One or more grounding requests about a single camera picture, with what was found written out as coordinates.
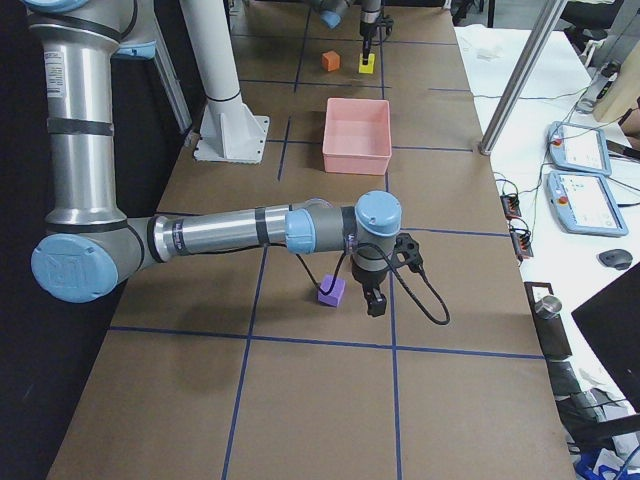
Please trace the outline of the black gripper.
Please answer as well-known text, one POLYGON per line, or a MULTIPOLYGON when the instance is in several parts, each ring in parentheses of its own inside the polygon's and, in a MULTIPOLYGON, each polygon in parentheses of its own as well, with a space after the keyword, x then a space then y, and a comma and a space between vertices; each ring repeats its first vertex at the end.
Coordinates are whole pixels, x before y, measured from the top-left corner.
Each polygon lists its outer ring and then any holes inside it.
POLYGON ((367 304, 367 314, 371 317, 380 317, 386 313, 387 299, 381 292, 381 284, 384 282, 388 270, 369 271, 361 267, 352 267, 353 278, 361 285, 367 304))
POLYGON ((373 64, 373 54, 370 49, 372 39, 377 30, 378 12, 362 12, 360 14, 360 35, 362 37, 361 65, 370 66, 373 64))

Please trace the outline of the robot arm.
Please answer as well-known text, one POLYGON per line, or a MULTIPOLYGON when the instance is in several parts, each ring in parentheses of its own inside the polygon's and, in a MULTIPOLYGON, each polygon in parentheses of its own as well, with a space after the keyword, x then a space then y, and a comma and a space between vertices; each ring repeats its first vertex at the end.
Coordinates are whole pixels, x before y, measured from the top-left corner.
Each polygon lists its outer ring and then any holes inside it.
POLYGON ((51 140, 53 208, 31 269, 53 297, 87 303, 147 267, 173 258, 277 246, 303 257, 338 251, 352 261, 371 316, 385 312, 381 283, 392 269, 401 206, 364 194, 352 207, 319 200, 168 219, 154 213, 167 161, 146 176, 114 158, 112 62, 154 56, 159 27, 150 1, 29 1, 41 41, 51 140))
MULTIPOLYGON (((306 4, 315 11, 330 29, 336 28, 349 11, 354 1, 348 0, 308 0, 306 4)), ((383 7, 380 0, 360 2, 359 32, 362 37, 362 53, 359 56, 358 71, 371 73, 375 55, 371 52, 374 36, 383 20, 383 7)))

